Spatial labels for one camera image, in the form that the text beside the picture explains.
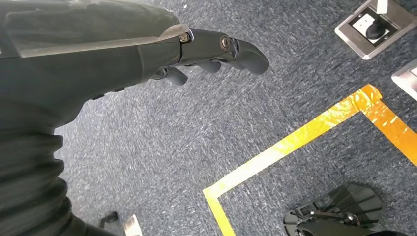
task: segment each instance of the robotic hand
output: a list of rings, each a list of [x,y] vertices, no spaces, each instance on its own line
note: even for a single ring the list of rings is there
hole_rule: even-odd
[[[253,74],[263,74],[269,67],[268,59],[253,44],[229,38],[219,32],[190,29],[179,36],[181,55],[176,65],[198,65],[208,73],[216,73],[221,62]],[[175,67],[165,67],[156,72],[152,79],[170,79],[176,85],[187,81]]]
[[[135,0],[0,0],[0,235],[112,236],[72,215],[54,129],[105,93],[151,78],[182,85],[177,66],[220,63],[269,66],[250,43]]]

